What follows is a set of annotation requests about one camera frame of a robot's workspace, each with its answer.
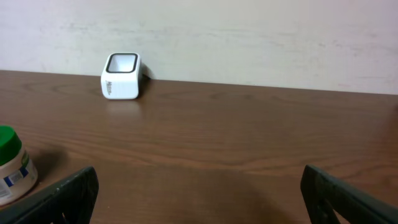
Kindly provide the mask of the green lid jar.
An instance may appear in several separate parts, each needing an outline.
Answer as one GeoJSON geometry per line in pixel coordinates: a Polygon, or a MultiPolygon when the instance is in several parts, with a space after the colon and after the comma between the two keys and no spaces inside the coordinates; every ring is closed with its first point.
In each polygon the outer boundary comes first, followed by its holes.
{"type": "Polygon", "coordinates": [[[15,130],[1,126],[1,206],[21,198],[37,179],[37,169],[15,130]]]}

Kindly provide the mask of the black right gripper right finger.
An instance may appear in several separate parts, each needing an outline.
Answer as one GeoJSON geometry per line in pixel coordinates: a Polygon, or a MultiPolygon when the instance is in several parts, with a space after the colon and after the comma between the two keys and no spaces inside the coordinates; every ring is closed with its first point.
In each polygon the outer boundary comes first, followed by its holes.
{"type": "Polygon", "coordinates": [[[313,165],[305,166],[300,189],[312,224],[339,223],[337,214],[349,223],[397,223],[396,207],[313,165]]]}

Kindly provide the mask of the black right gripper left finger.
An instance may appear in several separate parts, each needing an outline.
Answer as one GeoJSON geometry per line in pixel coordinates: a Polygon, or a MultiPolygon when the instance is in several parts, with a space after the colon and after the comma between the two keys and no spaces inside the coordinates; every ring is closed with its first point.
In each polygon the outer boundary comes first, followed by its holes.
{"type": "Polygon", "coordinates": [[[1,224],[89,223],[99,191],[96,171],[83,168],[1,210],[1,224]]]}

